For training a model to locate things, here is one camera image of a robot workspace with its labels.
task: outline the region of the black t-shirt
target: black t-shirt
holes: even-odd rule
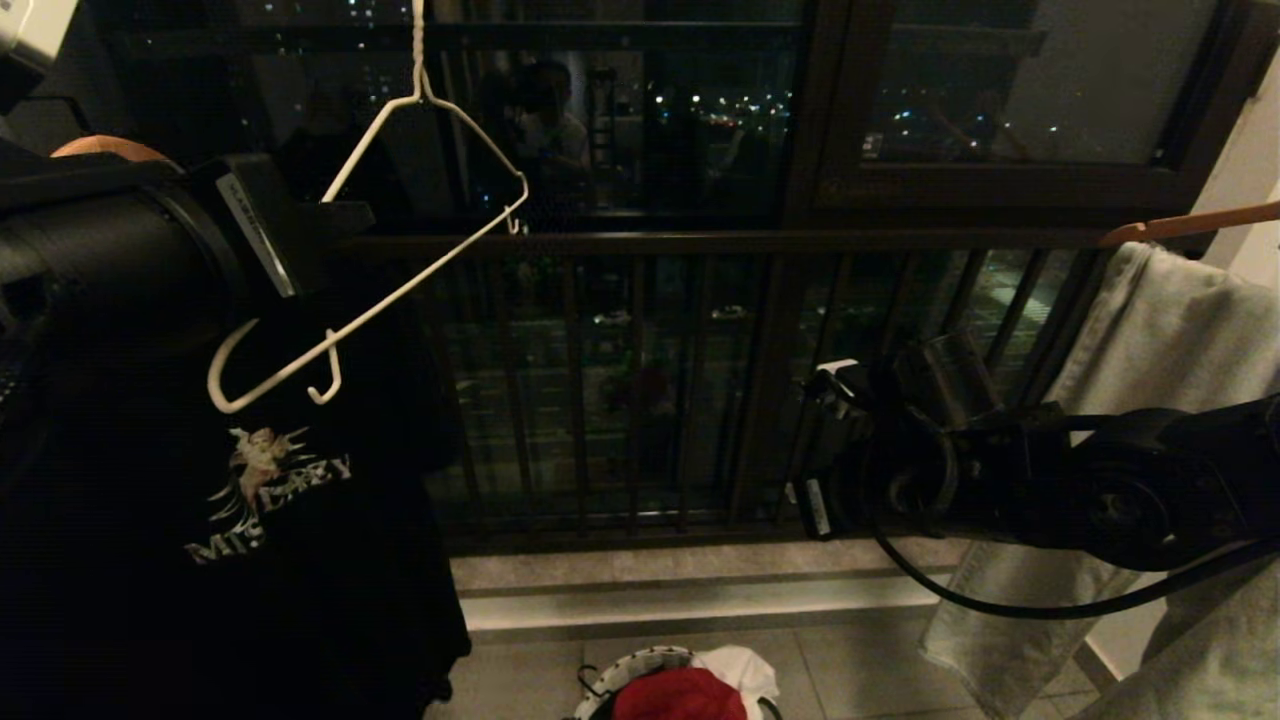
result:
[[[265,318],[227,396],[367,297]],[[420,479],[453,430],[403,310],[339,346],[323,406],[324,357],[219,413],[216,341],[91,373],[0,503],[0,715],[421,716],[470,642]]]

